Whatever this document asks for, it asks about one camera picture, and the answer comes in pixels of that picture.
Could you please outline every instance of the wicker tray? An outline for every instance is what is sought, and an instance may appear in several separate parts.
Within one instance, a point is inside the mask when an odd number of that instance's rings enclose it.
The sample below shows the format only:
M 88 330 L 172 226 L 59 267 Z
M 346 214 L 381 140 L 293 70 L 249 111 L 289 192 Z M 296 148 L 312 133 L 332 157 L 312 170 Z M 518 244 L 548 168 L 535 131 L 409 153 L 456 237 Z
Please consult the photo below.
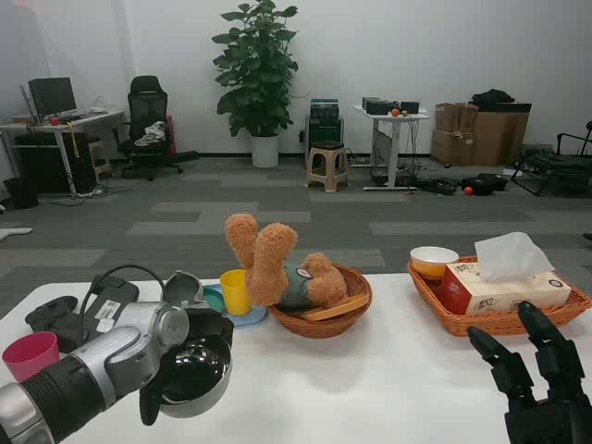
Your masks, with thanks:
M 348 287 L 348 296 L 360 296 L 362 294 L 369 296 L 368 303 L 364 307 L 341 316 L 316 322 L 301 319 L 300 314 L 302 312 L 282 312 L 276 307 L 269 307 L 267 311 L 289 331 L 305 338 L 326 339 L 340 335 L 355 324 L 355 321 L 368 310 L 368 307 L 372 303 L 372 289 L 364 276 L 353 268 L 337 266 L 337 269 L 345 278 L 345 284 Z
M 476 262 L 476 256 L 463 257 L 460 262 Z M 413 278 L 415 287 L 424 301 L 436 314 L 436 317 L 454 336 L 467 336 L 466 330 L 470 326 L 479 327 L 490 335 L 522 335 L 526 331 L 518 313 L 513 312 L 494 312 L 480 315 L 460 315 L 449 312 L 439 301 L 435 292 L 438 291 L 438 284 L 424 279 L 415 271 L 411 263 L 407 264 L 407 270 Z M 577 316 L 592 306 L 592 301 L 585 293 L 580 291 L 570 282 L 565 281 L 572 287 L 572 293 L 564 305 L 550 307 L 543 310 L 551 322 L 557 327 L 562 327 L 572 322 Z

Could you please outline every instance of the plastic stool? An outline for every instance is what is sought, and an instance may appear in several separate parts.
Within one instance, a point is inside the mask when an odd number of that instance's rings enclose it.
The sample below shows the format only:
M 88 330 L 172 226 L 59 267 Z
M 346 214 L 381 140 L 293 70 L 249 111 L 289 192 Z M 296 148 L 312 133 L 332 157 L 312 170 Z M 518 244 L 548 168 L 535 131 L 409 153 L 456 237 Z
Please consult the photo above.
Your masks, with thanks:
M 89 152 L 91 154 L 92 166 L 94 167 L 94 176 L 98 182 L 99 181 L 99 174 L 110 173 L 111 171 L 113 171 L 113 168 L 111 167 L 111 162 L 109 161 L 109 158 L 106 155 L 105 147 L 103 146 L 103 141 L 98 137 L 91 136 L 91 137 L 89 137 L 88 142 L 89 142 Z M 105 158 L 105 163 L 100 166 L 95 164 L 94 153 L 96 151 L 99 151 Z
M 325 157 L 325 172 L 322 167 L 313 168 L 316 155 Z M 341 142 L 316 142 L 308 156 L 306 168 L 306 181 L 304 186 L 308 188 L 310 182 L 321 182 L 325 185 L 325 192 L 337 191 L 337 184 L 348 183 L 348 156 L 345 145 Z

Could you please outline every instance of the gray carpet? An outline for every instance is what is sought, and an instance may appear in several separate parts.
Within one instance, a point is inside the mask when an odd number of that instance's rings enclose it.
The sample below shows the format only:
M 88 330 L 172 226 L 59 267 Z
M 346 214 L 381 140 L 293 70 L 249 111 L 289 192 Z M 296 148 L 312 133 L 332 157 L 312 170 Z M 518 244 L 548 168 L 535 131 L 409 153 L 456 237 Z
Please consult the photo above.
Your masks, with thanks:
M 436 164 L 422 159 L 430 169 Z M 511 186 L 489 197 L 427 192 L 363 192 L 367 169 L 352 171 L 337 193 L 303 187 L 302 160 L 282 159 L 278 169 L 254 169 L 247 158 L 206 158 L 185 173 L 160 173 L 154 182 L 117 180 L 131 191 L 77 207 L 50 204 L 0 216 L 0 228 L 32 227 L 27 236 L 0 241 L 0 315 L 35 288 L 51 282 L 90 281 L 125 263 L 151 267 L 167 277 L 183 269 L 217 278 L 237 266 L 223 237 L 225 219 L 251 212 L 262 223 L 285 222 L 300 235 L 295 258 L 326 252 L 364 273 L 400 273 L 409 251 L 422 245 L 474 254 L 475 241 L 521 230 L 548 254 L 559 272 L 592 293 L 589 195 L 536 198 Z M 478 168 L 499 172 L 499 168 Z M 464 178 L 477 168 L 422 171 L 422 177 Z M 147 279 L 130 271 L 130 279 Z

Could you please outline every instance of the teddy bear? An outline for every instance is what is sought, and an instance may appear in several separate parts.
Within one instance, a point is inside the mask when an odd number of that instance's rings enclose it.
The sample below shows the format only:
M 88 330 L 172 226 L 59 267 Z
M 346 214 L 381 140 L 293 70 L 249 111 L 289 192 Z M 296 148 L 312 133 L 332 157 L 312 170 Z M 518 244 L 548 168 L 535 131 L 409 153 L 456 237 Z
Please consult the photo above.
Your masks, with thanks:
M 322 253 L 310 254 L 300 264 L 287 262 L 298 234 L 282 224 L 259 231 L 252 215 L 234 215 L 226 222 L 226 237 L 246 270 L 253 305 L 280 309 L 332 308 L 348 301 L 343 276 Z

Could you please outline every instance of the white wall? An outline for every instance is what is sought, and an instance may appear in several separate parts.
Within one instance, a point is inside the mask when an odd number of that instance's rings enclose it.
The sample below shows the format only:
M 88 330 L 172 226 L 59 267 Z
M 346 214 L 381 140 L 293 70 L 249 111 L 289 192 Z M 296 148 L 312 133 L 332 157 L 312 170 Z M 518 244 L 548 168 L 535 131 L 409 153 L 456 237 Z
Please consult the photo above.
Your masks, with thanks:
M 73 77 L 77 97 L 85 89 L 89 99 L 103 95 L 126 106 L 129 77 L 155 74 L 169 93 L 181 151 L 249 150 L 246 138 L 229 137 L 228 118 L 216 114 L 223 90 L 214 82 L 212 59 L 223 47 L 210 40 L 229 28 L 219 14 L 240 2 L 123 0 L 127 23 L 114 15 L 114 7 L 121 10 L 117 0 L 60 0 L 60 8 L 43 3 L 36 10 L 43 16 L 52 74 Z M 370 124 L 350 109 L 365 95 L 421 98 L 433 111 L 440 102 L 506 90 L 534 105 L 527 142 L 553 142 L 562 131 L 582 133 L 592 118 L 592 92 L 585 84 L 592 72 L 589 0 L 277 3 L 300 8 L 290 21 L 300 31 L 292 46 L 301 66 L 293 94 L 338 97 L 354 152 L 369 150 Z M 64 14 L 68 21 L 60 19 Z M 301 150 L 297 133 L 310 97 L 294 100 L 297 124 L 283 135 L 284 152 Z M 427 153 L 432 122 L 422 125 L 420 151 Z
M 47 64 L 35 15 L 12 1 L 0 2 L 0 121 L 29 110 L 19 85 L 45 77 Z M 0 142 L 0 200 L 6 198 L 2 184 L 14 172 Z
M 41 27 L 52 77 L 70 77 L 78 107 L 101 98 L 104 105 L 128 109 L 130 53 L 116 0 L 31 0 Z M 93 127 L 110 156 L 117 155 L 110 124 Z

